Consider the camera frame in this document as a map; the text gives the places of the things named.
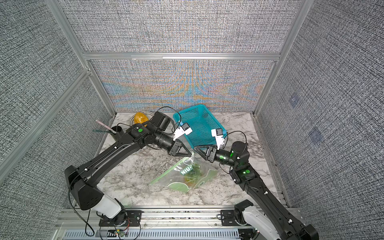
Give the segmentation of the clear zip-top bag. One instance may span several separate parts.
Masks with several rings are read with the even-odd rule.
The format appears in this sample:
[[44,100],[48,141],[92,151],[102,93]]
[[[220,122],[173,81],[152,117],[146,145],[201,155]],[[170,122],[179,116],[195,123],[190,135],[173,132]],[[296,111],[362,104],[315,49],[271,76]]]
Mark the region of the clear zip-top bag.
[[[211,181],[218,173],[215,168],[200,161],[199,156],[192,155],[191,157],[184,157],[159,177],[151,181],[151,185],[166,187],[168,189],[187,193],[191,190],[197,189],[204,184]],[[199,164],[203,171],[203,177],[193,185],[187,185],[184,180],[184,175],[191,170],[192,164]]]

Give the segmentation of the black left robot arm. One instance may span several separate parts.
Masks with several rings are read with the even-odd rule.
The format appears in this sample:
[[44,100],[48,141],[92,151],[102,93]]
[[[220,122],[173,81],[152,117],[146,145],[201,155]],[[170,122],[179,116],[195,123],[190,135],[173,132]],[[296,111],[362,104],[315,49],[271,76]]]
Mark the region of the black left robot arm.
[[171,119],[161,112],[144,123],[137,123],[122,133],[116,142],[101,154],[79,166],[65,169],[69,196],[73,197],[81,210],[95,210],[104,219],[121,225],[127,218],[124,206],[116,199],[104,194],[98,183],[130,155],[148,145],[156,145],[174,157],[191,157],[191,152],[178,137],[165,133]]

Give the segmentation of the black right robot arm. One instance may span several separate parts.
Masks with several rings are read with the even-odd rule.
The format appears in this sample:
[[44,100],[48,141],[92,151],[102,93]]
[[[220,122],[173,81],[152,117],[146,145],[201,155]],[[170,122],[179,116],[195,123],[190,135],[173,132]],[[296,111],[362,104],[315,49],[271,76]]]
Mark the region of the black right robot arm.
[[249,162],[247,143],[236,141],[230,151],[216,145],[200,145],[194,150],[206,161],[230,166],[229,174],[235,184],[257,203],[254,206],[246,200],[235,205],[237,224],[252,226],[267,240],[319,239],[312,225],[305,225],[294,217],[268,189]]

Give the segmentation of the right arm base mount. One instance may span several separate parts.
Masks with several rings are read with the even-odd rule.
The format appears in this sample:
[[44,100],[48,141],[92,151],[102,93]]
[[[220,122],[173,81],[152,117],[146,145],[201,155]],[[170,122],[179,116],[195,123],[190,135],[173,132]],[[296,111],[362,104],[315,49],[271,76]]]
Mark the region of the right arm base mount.
[[236,210],[221,210],[220,220],[223,226],[248,226]]

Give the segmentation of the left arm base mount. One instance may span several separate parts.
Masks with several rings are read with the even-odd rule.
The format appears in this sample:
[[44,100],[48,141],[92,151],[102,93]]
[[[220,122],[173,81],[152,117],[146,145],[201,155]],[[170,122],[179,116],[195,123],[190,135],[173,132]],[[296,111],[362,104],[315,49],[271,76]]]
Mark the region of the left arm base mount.
[[141,222],[142,213],[141,210],[123,211],[112,219],[102,215],[99,227],[138,227]]

